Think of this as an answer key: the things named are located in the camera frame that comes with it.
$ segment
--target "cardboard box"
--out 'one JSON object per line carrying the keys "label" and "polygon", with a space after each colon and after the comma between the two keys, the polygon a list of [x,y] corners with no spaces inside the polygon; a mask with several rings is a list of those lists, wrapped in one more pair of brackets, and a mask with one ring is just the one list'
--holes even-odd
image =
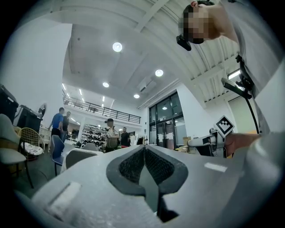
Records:
{"label": "cardboard box", "polygon": [[183,145],[187,146],[188,141],[191,140],[191,137],[183,137]]}
{"label": "cardboard box", "polygon": [[188,146],[181,146],[178,149],[179,152],[184,152],[184,153],[188,153],[189,152],[189,147]]}

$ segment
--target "ceiling panel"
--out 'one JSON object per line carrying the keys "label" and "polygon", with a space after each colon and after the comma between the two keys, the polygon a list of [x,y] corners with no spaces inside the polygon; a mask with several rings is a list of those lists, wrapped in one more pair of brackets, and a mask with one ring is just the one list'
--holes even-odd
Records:
{"label": "ceiling panel", "polygon": [[[33,9],[29,18],[50,13],[47,6],[52,6],[54,1],[39,2],[38,9]],[[236,55],[238,45],[221,37],[191,45],[192,51],[187,52],[177,45],[175,38],[179,35],[179,17],[190,1],[166,2],[156,9],[153,6],[160,3],[157,0],[58,1],[59,11],[73,15],[63,82],[136,106],[155,96],[177,78],[192,92],[201,90],[204,101],[224,93],[220,79],[239,67],[227,61]],[[115,42],[123,45],[120,53],[112,49]],[[205,74],[215,67],[219,71],[223,69],[219,75]],[[154,75],[157,69],[164,71],[160,78]],[[196,87],[193,86],[192,80],[199,77],[202,79],[198,80]],[[139,91],[145,80],[156,84],[147,94]],[[110,84],[108,89],[102,87],[104,81]],[[140,99],[134,99],[134,93],[138,93]]]}

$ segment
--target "glass door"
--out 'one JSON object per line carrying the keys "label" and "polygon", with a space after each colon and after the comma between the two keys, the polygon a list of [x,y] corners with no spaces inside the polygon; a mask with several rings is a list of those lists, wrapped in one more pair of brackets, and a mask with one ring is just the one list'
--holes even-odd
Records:
{"label": "glass door", "polygon": [[172,120],[164,122],[165,127],[165,148],[174,150],[174,140],[173,140],[173,123]]}
{"label": "glass door", "polygon": [[157,145],[160,147],[164,147],[164,129],[163,129],[163,123],[158,123],[157,124]]}
{"label": "glass door", "polygon": [[157,145],[160,147],[164,147],[171,150],[174,149],[172,120],[164,121],[157,124],[157,141]]}

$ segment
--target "window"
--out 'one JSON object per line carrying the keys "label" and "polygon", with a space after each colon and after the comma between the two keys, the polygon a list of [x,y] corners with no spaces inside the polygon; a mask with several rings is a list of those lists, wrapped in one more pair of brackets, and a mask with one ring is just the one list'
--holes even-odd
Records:
{"label": "window", "polygon": [[150,144],[156,144],[156,126],[150,126]]}
{"label": "window", "polygon": [[156,106],[153,106],[152,108],[150,108],[150,123],[156,121],[156,110],[155,110]]}
{"label": "window", "polygon": [[171,96],[171,102],[172,102],[172,109],[173,109],[174,114],[182,112],[178,94],[174,94],[173,96]]}
{"label": "window", "polygon": [[161,118],[166,118],[172,116],[172,110],[170,106],[170,99],[166,99],[157,104],[157,118],[160,120]]}
{"label": "window", "polygon": [[187,137],[184,117],[175,119],[176,145],[183,145],[183,137]]}

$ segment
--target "cable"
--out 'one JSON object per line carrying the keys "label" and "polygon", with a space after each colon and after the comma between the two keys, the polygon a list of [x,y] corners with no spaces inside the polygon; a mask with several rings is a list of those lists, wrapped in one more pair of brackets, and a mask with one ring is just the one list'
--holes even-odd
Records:
{"label": "cable", "polygon": [[248,104],[249,110],[250,110],[251,115],[252,115],[252,118],[253,118],[253,120],[254,120],[254,124],[255,124],[255,127],[256,127],[256,132],[259,134],[258,125],[257,125],[257,120],[255,119],[255,116],[254,116],[253,110],[252,110],[252,108],[251,108],[251,105],[250,105],[250,103],[249,103],[249,101],[248,101],[247,98],[245,98],[245,100],[246,100],[246,102],[247,102],[247,104]]}

